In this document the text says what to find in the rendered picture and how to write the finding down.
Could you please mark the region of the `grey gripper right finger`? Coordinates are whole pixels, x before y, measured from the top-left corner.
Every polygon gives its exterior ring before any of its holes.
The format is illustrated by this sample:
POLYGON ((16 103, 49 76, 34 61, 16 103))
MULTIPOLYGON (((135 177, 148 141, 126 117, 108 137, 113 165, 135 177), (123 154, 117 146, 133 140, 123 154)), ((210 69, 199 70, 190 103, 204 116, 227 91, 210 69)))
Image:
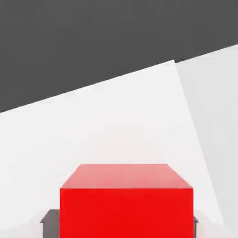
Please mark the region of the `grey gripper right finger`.
POLYGON ((211 222, 208 218, 195 215, 194 238, 226 238, 226 231, 221 225, 211 222))

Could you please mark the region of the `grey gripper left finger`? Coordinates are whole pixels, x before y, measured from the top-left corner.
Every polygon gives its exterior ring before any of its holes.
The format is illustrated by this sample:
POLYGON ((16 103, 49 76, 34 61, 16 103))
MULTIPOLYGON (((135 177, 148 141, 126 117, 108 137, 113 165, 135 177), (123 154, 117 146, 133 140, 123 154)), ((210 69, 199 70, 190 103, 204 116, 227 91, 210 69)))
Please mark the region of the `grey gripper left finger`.
POLYGON ((59 210, 37 212, 27 222, 13 228, 11 238, 60 238, 59 210))

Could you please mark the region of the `small red cube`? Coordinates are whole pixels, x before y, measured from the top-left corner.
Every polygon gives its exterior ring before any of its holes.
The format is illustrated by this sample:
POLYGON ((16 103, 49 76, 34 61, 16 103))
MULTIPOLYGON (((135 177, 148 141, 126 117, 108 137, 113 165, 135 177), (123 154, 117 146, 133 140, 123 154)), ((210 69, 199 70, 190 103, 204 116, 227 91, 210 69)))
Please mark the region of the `small red cube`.
POLYGON ((59 238, 194 238, 193 188, 167 164, 81 164, 60 188, 59 238))

